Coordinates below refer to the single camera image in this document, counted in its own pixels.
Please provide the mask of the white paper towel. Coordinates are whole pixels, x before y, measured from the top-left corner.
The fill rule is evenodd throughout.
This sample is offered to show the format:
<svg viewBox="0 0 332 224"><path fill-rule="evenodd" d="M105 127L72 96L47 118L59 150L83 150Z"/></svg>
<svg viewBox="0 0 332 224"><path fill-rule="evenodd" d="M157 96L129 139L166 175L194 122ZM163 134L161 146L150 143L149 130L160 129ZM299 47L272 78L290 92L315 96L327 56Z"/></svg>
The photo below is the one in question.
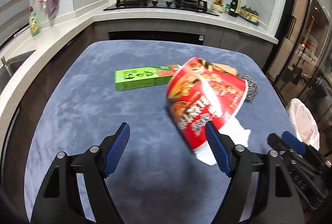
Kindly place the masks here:
<svg viewBox="0 0 332 224"><path fill-rule="evenodd" d="M228 138L226 138L226 145L229 148L235 145L242 145L246 148L248 147L251 130L245 129L236 117L230 119L218 131L220 134L228 136ZM210 166L217 164L216 158L213 155L208 141L203 142L202 145L195 149L194 154L196 159L204 164Z"/></svg>

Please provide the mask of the steel wool scrubber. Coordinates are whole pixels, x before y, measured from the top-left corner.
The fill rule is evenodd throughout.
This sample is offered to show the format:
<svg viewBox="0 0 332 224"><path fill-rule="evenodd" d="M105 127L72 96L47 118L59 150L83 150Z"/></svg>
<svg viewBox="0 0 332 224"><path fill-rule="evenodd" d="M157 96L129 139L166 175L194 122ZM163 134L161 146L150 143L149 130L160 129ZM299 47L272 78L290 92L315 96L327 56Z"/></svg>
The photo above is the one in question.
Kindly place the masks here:
<svg viewBox="0 0 332 224"><path fill-rule="evenodd" d="M240 79L247 81L248 91L245 102L253 102L259 90L256 80L253 77L246 74L238 74L237 76Z"/></svg>

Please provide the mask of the red instant noodle bowl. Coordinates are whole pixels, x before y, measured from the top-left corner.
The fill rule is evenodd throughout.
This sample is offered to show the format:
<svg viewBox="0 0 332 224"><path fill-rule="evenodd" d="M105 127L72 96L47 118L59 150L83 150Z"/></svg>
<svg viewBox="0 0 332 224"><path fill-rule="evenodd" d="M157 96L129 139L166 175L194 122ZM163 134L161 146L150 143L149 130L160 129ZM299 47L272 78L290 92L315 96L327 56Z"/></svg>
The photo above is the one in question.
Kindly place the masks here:
<svg viewBox="0 0 332 224"><path fill-rule="evenodd" d="M200 57L186 61L167 85L172 119L191 150L207 143L205 125L222 128L241 109L248 82Z"/></svg>

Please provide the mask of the white lined trash bin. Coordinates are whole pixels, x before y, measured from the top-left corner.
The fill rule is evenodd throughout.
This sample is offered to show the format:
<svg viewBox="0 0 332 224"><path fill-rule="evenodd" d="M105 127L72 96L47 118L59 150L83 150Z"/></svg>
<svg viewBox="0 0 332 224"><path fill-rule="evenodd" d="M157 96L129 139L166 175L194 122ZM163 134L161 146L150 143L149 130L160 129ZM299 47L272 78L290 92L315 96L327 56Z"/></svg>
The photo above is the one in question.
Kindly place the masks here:
<svg viewBox="0 0 332 224"><path fill-rule="evenodd" d="M320 133L310 110L301 100L293 98L286 107L296 137L301 142L320 149Z"/></svg>

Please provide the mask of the steel kitchen sink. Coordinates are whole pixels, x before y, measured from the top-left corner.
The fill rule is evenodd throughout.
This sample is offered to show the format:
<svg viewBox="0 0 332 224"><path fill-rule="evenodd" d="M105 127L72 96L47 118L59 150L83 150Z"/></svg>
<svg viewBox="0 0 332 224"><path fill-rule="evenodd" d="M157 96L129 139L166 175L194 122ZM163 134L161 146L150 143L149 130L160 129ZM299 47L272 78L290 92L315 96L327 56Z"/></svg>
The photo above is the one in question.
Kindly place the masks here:
<svg viewBox="0 0 332 224"><path fill-rule="evenodd" d="M1 63L0 68L0 93L5 89L10 79L13 77L15 72L21 67L21 65L35 52L35 50L22 53L20 55L14 56L10 59L6 59L7 68L3 68Z"/></svg>

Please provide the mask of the blue grey table mat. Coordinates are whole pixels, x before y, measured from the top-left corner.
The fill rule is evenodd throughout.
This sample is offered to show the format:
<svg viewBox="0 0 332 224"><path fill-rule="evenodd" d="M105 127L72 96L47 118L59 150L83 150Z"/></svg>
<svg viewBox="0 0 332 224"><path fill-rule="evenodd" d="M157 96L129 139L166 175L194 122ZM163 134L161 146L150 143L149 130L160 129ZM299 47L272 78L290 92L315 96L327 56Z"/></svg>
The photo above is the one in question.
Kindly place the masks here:
<svg viewBox="0 0 332 224"><path fill-rule="evenodd" d="M38 122L25 169L26 213L56 154L81 154L122 122L131 135L106 183L125 223L211 223L229 179L216 165L196 159L168 114L166 87L117 91L115 71L184 64L192 57L226 64L252 76L259 90L237 114L251 131L249 149L266 153L269 134L293 127L260 67L225 49L155 41L100 41L88 46L65 73Z"/></svg>

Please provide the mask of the yellow foam net sleeve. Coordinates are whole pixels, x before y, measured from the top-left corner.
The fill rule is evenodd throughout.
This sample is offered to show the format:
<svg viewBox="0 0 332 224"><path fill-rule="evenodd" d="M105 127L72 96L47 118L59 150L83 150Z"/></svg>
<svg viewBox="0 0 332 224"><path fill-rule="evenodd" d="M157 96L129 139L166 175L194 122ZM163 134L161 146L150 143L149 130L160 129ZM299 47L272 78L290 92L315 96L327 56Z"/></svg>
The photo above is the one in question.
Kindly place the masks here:
<svg viewBox="0 0 332 224"><path fill-rule="evenodd" d="M237 70L229 65L218 64L218 63L212 63L212 65L217 71L221 73L230 73L234 76L237 76L238 74Z"/></svg>

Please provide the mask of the green wasabi box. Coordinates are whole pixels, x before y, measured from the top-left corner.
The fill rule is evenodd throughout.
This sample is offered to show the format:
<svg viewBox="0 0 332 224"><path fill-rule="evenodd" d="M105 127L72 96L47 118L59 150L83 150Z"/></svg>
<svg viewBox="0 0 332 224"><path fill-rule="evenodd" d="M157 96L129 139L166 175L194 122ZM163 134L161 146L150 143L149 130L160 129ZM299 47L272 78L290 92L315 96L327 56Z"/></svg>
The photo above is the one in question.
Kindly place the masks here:
<svg viewBox="0 0 332 224"><path fill-rule="evenodd" d="M175 64L117 70L115 87L117 91L127 91L168 84L180 68Z"/></svg>

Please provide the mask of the seasoning jar set on tray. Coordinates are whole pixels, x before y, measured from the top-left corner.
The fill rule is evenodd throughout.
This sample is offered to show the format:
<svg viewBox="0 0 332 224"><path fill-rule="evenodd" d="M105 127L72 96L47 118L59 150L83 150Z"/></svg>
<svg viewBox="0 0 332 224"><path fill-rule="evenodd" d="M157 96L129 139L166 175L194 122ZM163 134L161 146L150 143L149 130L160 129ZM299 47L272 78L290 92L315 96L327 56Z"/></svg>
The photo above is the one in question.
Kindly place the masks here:
<svg viewBox="0 0 332 224"><path fill-rule="evenodd" d="M255 26L259 25L259 13L246 5L241 7L239 16Z"/></svg>

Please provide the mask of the chrome faucet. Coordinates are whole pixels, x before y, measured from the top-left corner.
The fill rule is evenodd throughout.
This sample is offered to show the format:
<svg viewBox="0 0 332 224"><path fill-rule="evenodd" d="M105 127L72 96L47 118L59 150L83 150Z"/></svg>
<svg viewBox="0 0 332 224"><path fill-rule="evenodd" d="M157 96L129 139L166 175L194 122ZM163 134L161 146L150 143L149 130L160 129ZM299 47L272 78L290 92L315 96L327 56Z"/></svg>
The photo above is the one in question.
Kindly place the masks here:
<svg viewBox="0 0 332 224"><path fill-rule="evenodd" d="M6 62L6 59L5 59L4 56L1 57L1 63L2 63L2 65L3 65L3 68L4 68L4 69L7 68L7 62Z"/></svg>

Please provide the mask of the green dish soap bottle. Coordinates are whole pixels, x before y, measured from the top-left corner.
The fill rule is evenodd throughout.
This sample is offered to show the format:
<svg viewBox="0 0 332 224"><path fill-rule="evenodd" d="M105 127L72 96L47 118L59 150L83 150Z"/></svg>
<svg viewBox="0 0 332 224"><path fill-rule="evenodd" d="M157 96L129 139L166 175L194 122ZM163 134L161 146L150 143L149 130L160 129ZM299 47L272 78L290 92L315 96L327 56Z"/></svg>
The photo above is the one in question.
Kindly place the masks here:
<svg viewBox="0 0 332 224"><path fill-rule="evenodd" d="M29 27L33 37L40 33L37 15L32 6L29 7Z"/></svg>

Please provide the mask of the dark soy sauce bottle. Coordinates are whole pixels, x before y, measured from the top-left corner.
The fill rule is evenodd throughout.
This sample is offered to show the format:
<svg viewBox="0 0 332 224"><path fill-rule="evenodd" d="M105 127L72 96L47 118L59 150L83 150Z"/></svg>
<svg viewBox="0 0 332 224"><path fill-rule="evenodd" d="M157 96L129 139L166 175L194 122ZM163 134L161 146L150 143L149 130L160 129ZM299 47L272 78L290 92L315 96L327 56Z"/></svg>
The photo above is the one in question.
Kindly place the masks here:
<svg viewBox="0 0 332 224"><path fill-rule="evenodd" d="M232 0L229 7L229 15L233 17L238 17L240 13L240 7L241 7L241 1L242 0Z"/></svg>

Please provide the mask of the small green cap jar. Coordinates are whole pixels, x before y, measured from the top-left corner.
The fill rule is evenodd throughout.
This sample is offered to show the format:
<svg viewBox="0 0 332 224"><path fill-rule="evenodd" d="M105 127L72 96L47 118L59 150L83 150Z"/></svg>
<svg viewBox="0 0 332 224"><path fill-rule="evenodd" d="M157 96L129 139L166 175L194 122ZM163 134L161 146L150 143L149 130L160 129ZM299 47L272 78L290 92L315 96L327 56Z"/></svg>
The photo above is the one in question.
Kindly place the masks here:
<svg viewBox="0 0 332 224"><path fill-rule="evenodd" d="M229 4L227 4L226 6L225 6L225 13L229 13L229 11L230 11L230 5Z"/></svg>

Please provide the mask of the small garlic bowl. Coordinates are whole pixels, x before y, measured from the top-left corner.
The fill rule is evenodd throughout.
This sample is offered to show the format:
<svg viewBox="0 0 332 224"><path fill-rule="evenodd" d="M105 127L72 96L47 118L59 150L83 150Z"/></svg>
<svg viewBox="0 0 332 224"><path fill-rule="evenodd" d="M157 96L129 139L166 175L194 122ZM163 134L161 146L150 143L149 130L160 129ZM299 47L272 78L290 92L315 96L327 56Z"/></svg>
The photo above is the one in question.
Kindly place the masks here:
<svg viewBox="0 0 332 224"><path fill-rule="evenodd" d="M224 13L224 6L217 3L212 3L210 9L216 13Z"/></svg>

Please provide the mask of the black gas stove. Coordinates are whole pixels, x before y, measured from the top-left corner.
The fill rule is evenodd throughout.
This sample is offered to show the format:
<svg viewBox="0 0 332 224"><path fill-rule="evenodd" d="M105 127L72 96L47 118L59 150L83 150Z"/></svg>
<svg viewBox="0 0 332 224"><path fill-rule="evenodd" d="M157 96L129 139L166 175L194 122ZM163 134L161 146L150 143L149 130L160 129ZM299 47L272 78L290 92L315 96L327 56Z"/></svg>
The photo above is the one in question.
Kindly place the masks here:
<svg viewBox="0 0 332 224"><path fill-rule="evenodd" d="M104 11L139 8L173 9L219 16L215 11L208 9L206 1L200 0L116 0L115 4L105 8Z"/></svg>

